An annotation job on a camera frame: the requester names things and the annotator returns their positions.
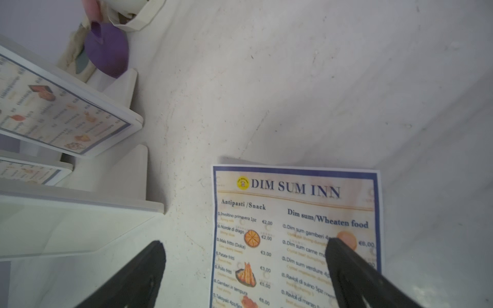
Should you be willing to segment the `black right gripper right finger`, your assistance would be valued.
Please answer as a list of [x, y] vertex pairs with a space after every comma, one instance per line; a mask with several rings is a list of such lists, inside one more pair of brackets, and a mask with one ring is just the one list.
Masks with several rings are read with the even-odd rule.
[[328, 241], [326, 262], [339, 307], [420, 307], [338, 238]]

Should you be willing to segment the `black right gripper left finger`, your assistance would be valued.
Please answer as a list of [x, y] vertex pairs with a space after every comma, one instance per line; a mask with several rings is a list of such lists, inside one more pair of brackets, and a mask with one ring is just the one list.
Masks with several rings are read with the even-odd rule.
[[160, 241], [153, 241], [78, 307], [154, 307], [166, 267]]

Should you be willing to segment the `dim sum menu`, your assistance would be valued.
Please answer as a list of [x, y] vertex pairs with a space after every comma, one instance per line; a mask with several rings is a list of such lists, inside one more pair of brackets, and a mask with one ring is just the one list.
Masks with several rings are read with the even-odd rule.
[[1, 132], [83, 155], [130, 123], [1, 57]]
[[46, 185], [59, 169], [1, 160], [1, 178]]
[[210, 307], [336, 307], [332, 238], [383, 267], [380, 172], [215, 165]]

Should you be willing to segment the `white acrylic menu holder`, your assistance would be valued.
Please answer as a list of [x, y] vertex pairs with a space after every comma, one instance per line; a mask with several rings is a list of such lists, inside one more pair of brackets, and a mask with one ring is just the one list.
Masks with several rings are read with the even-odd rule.
[[162, 214], [154, 201], [1, 180], [1, 260], [95, 252]]
[[101, 195], [131, 200], [146, 200], [148, 147], [138, 145], [126, 154], [103, 154], [94, 159], [75, 160], [75, 169], [54, 186], [1, 180], [1, 194], [53, 195], [75, 199]]
[[100, 92], [1, 37], [1, 134], [95, 157], [143, 128], [130, 108], [137, 76], [129, 69]]

